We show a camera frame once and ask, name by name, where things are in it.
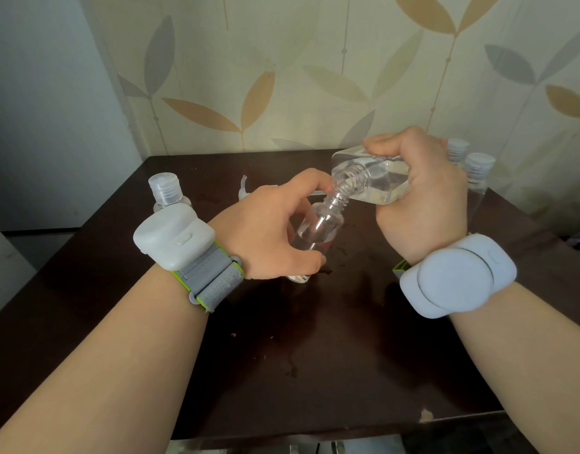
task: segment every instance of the hand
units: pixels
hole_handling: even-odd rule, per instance
[[[241,258],[246,278],[268,279],[282,275],[310,275],[320,270],[325,257],[318,251],[290,246],[288,220],[305,215],[306,199],[317,189],[332,190],[332,177],[307,169],[281,186],[261,186],[210,221],[217,241],[230,255]]]
[[[447,160],[446,144],[420,127],[363,142],[371,154],[400,155],[410,167],[403,197],[377,206],[376,220],[389,244],[413,266],[467,234],[467,177]]]

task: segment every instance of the bottle cap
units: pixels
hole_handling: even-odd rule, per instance
[[[149,179],[149,186],[159,205],[171,205],[183,198],[179,178],[170,172],[153,175]]]
[[[450,160],[450,162],[453,163],[461,162],[469,146],[471,146],[471,144],[461,138],[448,138],[447,151],[448,151],[448,159]]]
[[[469,180],[483,180],[490,173],[496,158],[485,153],[471,153],[464,160],[464,170]]]

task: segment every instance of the velcro strap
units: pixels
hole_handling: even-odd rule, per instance
[[[217,243],[174,274],[189,290],[189,300],[195,305],[202,305],[208,312],[214,312],[220,302],[244,280],[241,260],[230,257]]]

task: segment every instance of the white wrist device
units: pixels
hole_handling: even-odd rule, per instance
[[[477,309],[516,277],[517,267],[500,245],[472,234],[408,269],[400,286],[417,313],[438,318]]]
[[[189,300],[212,312],[244,279],[241,260],[214,240],[214,229],[187,204],[167,206],[143,221],[136,246],[189,290]]]

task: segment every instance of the dark wooden table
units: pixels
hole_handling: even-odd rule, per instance
[[[0,312],[0,427],[151,266],[132,242],[150,175],[179,175],[210,220],[248,190],[331,151],[149,158]],[[374,207],[352,201],[306,285],[248,281],[208,321],[174,437],[230,447],[388,434],[502,411],[447,319],[417,315]],[[473,227],[514,258],[525,286],[580,324],[580,256],[490,191]]]

